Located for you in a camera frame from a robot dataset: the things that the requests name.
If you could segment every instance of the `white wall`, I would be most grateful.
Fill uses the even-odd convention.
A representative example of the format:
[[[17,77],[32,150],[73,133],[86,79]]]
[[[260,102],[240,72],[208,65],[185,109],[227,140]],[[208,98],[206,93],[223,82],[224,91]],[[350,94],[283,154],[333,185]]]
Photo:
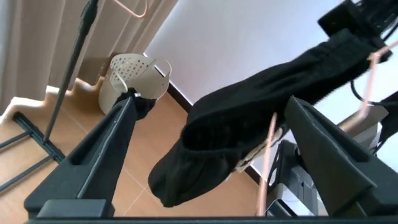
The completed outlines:
[[[223,86],[243,80],[272,65],[292,60],[327,40],[317,20],[341,0],[179,0],[146,50],[173,66],[171,81],[191,102]],[[382,65],[373,100],[398,89],[397,57]],[[356,83],[362,93],[366,77]],[[349,86],[316,105],[338,123],[358,109]],[[379,157],[395,170],[398,154],[390,139]],[[261,160],[254,164],[262,169]]]

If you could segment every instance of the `black mechanical device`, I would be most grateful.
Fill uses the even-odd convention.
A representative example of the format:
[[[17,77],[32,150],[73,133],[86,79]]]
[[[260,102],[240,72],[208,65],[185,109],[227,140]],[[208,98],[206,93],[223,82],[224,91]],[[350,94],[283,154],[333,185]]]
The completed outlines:
[[[327,34],[349,28],[384,45],[379,36],[396,20],[398,1],[385,1],[383,7],[376,2],[363,0],[354,5],[345,1],[319,23]],[[386,10],[390,16],[380,13]],[[347,22],[343,17],[352,18]],[[266,214],[274,218],[113,218],[111,201],[137,119],[130,97],[115,105],[26,198],[27,223],[398,223],[396,172],[305,101],[292,96],[284,118],[297,145],[281,144],[274,162],[277,178],[306,195],[318,191],[329,217],[297,217],[274,198],[267,202]],[[296,182],[285,178],[297,174],[305,178]],[[314,201],[304,201],[316,213]]]

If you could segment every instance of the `perforated basket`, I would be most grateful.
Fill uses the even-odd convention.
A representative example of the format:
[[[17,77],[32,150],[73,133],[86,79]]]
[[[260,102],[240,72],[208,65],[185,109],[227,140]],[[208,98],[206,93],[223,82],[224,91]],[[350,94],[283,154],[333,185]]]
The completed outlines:
[[[108,113],[116,99],[127,89],[133,87],[141,97],[159,99],[167,91],[172,67],[165,76],[155,65],[159,59],[138,54],[119,54],[112,58],[105,80],[99,91],[98,103],[104,114]]]

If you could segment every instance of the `black baseboard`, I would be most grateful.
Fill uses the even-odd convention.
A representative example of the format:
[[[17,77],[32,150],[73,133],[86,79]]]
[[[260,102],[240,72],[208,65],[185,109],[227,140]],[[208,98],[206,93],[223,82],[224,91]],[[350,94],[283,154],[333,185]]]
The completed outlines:
[[[192,105],[188,102],[187,99],[170,83],[167,92],[172,96],[173,99],[187,112],[191,110]],[[260,182],[260,175],[253,169],[253,167],[249,166],[244,170],[252,180],[254,180],[257,184]]]

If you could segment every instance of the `beige curtain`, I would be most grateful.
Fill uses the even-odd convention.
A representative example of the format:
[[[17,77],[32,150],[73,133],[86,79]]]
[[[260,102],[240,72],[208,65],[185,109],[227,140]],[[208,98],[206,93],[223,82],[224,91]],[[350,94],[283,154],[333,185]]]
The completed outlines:
[[[0,0],[0,114],[14,96],[43,100],[60,86],[88,0]],[[178,0],[148,0],[146,17],[101,0],[77,62],[78,77],[94,85],[118,53],[142,54]],[[121,1],[141,14],[145,0]]]

